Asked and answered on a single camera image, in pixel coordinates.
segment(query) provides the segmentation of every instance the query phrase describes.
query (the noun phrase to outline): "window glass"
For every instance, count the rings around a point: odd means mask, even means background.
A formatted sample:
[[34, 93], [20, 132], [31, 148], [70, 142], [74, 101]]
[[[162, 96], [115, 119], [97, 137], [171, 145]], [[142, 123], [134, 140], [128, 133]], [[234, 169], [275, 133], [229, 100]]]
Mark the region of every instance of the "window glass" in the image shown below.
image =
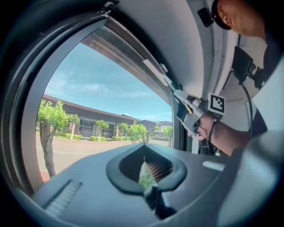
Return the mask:
[[35, 137], [43, 180], [117, 147], [171, 146], [166, 89], [118, 35], [107, 28], [91, 34], [61, 62], [42, 98]]

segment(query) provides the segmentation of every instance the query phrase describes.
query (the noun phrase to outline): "blue sky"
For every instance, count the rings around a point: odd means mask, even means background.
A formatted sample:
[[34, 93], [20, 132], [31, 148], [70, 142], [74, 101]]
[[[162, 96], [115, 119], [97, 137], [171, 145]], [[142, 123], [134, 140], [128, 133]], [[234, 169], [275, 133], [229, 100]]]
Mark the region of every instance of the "blue sky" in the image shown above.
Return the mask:
[[112, 60], [80, 43], [61, 62], [44, 93], [141, 120], [172, 121], [171, 107], [150, 88]]

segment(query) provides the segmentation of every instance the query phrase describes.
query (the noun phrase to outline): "window frame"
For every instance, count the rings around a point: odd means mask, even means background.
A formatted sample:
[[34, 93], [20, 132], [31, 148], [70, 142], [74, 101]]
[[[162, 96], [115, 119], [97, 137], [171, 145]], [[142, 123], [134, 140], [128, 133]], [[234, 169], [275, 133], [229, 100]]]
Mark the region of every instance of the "window frame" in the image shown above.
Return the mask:
[[[12, 111], [10, 115], [10, 123], [12, 123], [14, 119], [20, 119], [20, 131], [17, 133], [20, 135], [20, 137], [17, 138], [10, 129], [10, 151], [13, 152], [11, 152], [12, 161], [6, 166], [6, 169], [7, 171], [8, 169], [12, 169], [14, 171], [13, 174], [9, 174], [10, 178], [12, 179], [12, 183], [18, 181], [19, 183], [16, 185], [28, 195], [32, 195], [43, 185], [36, 156], [35, 137], [36, 119], [40, 100], [43, 96], [46, 85], [48, 84], [58, 65], [78, 43], [80, 43], [84, 38], [92, 34], [94, 31], [108, 25], [111, 27], [113, 32], [117, 34], [120, 32], [118, 35], [125, 40], [127, 39], [132, 47], [134, 45], [136, 47], [135, 50], [145, 59], [150, 60], [161, 73], [166, 74], [160, 64], [143, 46], [143, 44], [134, 35], [132, 35], [130, 31], [128, 31], [113, 18], [106, 14], [101, 14], [98, 17], [93, 17], [86, 21], [88, 22], [87, 26], [84, 26], [85, 24], [81, 23], [78, 26], [67, 29], [62, 35], [59, 35], [57, 39], [53, 41], [53, 43], [47, 44], [47, 46], [33, 59], [31, 66], [27, 71], [25, 71], [25, 77], [23, 78], [23, 82], [19, 88], [19, 93], [25, 91], [27, 96], [24, 100], [23, 97], [19, 95], [13, 103], [13, 109], [15, 111]], [[57, 49], [52, 50], [54, 43], [58, 42], [63, 37], [68, 38], [62, 42]], [[33, 80], [31, 79], [27, 86], [26, 81], [30, 79], [31, 76], [33, 76]], [[183, 137], [181, 136], [181, 124], [174, 114], [177, 111], [177, 106], [173, 105], [173, 94], [171, 94], [170, 98], [173, 113], [173, 147], [175, 149], [184, 150]], [[22, 103], [25, 103], [22, 115], [19, 115], [19, 113], [16, 111], [16, 109], [19, 108], [20, 103], [21, 105]], [[21, 159], [23, 165], [17, 164], [15, 159]]]

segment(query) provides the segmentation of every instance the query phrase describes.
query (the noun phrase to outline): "air vent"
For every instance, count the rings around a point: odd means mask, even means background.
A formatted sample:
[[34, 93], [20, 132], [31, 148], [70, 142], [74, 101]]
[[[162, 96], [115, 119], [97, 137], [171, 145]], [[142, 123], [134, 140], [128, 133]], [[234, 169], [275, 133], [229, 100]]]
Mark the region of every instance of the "air vent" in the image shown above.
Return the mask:
[[68, 184], [50, 201], [45, 211], [48, 215], [60, 218], [73, 200], [82, 183], [69, 181]]

